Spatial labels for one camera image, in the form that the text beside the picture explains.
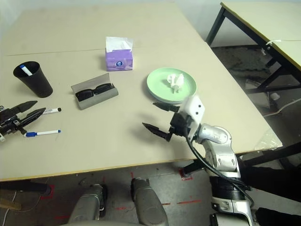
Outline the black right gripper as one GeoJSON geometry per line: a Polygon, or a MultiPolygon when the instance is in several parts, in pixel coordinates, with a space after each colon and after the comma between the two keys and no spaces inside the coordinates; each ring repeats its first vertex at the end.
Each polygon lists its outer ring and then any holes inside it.
{"type": "Polygon", "coordinates": [[[172,111],[174,114],[170,121],[169,133],[163,132],[158,127],[143,122],[143,126],[146,129],[148,129],[152,134],[165,139],[167,142],[170,141],[172,135],[177,135],[181,137],[187,136],[189,141],[195,139],[200,127],[200,122],[194,120],[189,114],[179,113],[179,106],[160,102],[155,102],[153,103],[153,105],[164,111],[172,111]]]}

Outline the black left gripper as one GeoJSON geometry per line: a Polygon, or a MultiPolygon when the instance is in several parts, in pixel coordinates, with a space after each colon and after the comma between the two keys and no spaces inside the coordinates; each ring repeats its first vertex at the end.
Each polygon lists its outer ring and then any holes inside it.
{"type": "MultiPolygon", "coordinates": [[[[14,108],[7,108],[0,112],[0,134],[6,136],[10,133],[20,131],[25,134],[26,130],[21,126],[21,121],[18,118],[18,113],[23,113],[33,107],[38,101],[27,101],[21,103],[14,108]]],[[[28,125],[37,120],[46,110],[46,108],[37,109],[23,118],[23,125],[28,125]]]]}

